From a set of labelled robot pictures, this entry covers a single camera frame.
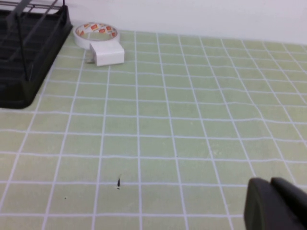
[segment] white wall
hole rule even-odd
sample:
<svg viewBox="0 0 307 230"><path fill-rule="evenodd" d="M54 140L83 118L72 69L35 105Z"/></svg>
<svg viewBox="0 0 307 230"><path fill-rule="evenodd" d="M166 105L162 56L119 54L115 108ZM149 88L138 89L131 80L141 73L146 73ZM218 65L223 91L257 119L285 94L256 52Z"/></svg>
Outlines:
<svg viewBox="0 0 307 230"><path fill-rule="evenodd" d="M307 0L66 0L74 24L307 44Z"/></svg>

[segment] black plastic object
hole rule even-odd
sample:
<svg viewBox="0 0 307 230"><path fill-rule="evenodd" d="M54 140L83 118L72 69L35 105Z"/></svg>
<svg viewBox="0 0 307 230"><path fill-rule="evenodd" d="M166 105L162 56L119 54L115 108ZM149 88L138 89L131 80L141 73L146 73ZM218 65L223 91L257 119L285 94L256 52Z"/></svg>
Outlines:
<svg viewBox="0 0 307 230"><path fill-rule="evenodd" d="M244 210L247 230L307 230L307 194L283 178L252 178Z"/></svg>
<svg viewBox="0 0 307 230"><path fill-rule="evenodd" d="M0 0L0 107L21 109L33 102L72 29L65 0L62 6L57 1Z"/></svg>

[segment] green cutting mat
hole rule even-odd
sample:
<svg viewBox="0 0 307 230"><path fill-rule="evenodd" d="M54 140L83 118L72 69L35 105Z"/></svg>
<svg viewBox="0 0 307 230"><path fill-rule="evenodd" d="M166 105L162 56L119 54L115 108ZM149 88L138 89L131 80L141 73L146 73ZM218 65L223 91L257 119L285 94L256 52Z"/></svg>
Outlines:
<svg viewBox="0 0 307 230"><path fill-rule="evenodd" d="M96 67L70 36L35 102L0 110L1 229L243 230L249 178L307 188L307 47L121 43Z"/></svg>

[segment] black dish rack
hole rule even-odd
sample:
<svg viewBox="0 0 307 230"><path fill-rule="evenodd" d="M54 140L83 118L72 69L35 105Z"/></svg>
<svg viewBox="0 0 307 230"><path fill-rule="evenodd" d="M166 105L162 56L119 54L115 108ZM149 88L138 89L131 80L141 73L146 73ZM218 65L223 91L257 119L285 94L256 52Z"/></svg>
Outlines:
<svg viewBox="0 0 307 230"><path fill-rule="evenodd" d="M61 6L57 1L0 0L0 107L21 109L33 102L72 29L65 0Z"/></svg>

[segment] tape roll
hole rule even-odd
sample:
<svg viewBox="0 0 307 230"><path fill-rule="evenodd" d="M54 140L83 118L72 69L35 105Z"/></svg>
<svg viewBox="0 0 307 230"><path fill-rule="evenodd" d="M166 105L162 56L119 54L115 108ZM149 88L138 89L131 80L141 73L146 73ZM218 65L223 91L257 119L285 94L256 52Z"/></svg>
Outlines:
<svg viewBox="0 0 307 230"><path fill-rule="evenodd" d="M101 33L110 35L110 39L106 41L99 41L94 39L87 39L83 36L89 33ZM108 42L108 41L120 41L119 31L111 25L104 23L87 23L79 25L73 28L74 41L77 46L90 49L90 44Z"/></svg>

